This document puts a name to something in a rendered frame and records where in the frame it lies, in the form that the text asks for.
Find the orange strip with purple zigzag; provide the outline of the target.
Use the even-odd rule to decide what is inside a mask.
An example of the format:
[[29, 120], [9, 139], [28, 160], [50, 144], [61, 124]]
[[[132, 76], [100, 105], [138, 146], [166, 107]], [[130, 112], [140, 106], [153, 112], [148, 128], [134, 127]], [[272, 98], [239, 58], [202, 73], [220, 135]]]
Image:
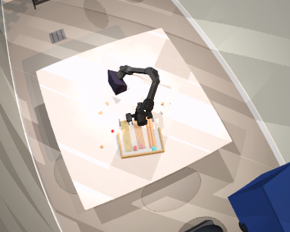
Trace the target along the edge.
[[139, 127], [139, 126], [137, 125], [137, 122], [136, 122], [136, 121], [133, 121], [133, 122], [134, 122], [134, 129], [135, 129], [135, 130], [142, 129], [142, 127]]

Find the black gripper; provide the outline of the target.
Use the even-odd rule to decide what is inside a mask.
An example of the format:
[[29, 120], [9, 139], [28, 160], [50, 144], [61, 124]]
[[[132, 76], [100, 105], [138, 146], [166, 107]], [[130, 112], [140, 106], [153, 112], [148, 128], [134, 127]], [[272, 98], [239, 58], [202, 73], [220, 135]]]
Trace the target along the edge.
[[[125, 117], [126, 117], [126, 121], [127, 122], [132, 122], [132, 118], [134, 118], [134, 121], [137, 121], [136, 120], [136, 118], [137, 118], [136, 112], [135, 112], [135, 114], [127, 113], [127, 114], [125, 114]], [[147, 119], [151, 119], [153, 117], [152, 116], [152, 112], [150, 112], [150, 114], [148, 116], [146, 116], [146, 117], [147, 117]]]

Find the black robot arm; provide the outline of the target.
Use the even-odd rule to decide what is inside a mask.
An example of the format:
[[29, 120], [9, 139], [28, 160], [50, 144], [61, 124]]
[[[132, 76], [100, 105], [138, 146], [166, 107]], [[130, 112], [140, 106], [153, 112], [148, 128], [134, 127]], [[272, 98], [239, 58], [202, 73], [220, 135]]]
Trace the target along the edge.
[[[145, 126], [148, 124], [148, 121], [146, 120], [146, 116], [150, 114], [150, 112], [153, 110], [154, 107], [154, 97], [158, 88], [158, 85], [160, 84], [160, 76], [157, 69], [154, 67], [131, 67], [128, 65], [120, 66], [120, 70], [115, 73], [116, 77], [120, 80], [123, 80], [125, 75], [133, 75], [133, 73], [136, 74], [147, 74], [149, 75], [150, 79], [152, 80], [150, 90], [148, 92], [147, 97], [144, 99], [143, 103], [138, 102], [136, 107], [136, 114], [137, 114], [137, 125], [139, 127]], [[145, 112], [145, 111], [147, 112]]]

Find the tan open wooden tray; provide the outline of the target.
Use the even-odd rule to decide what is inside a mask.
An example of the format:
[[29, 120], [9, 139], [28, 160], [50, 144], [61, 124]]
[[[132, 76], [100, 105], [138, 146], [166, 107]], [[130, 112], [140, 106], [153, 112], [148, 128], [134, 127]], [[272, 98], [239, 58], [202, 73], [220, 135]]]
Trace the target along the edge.
[[117, 132], [117, 136], [121, 159], [165, 152], [160, 126]]

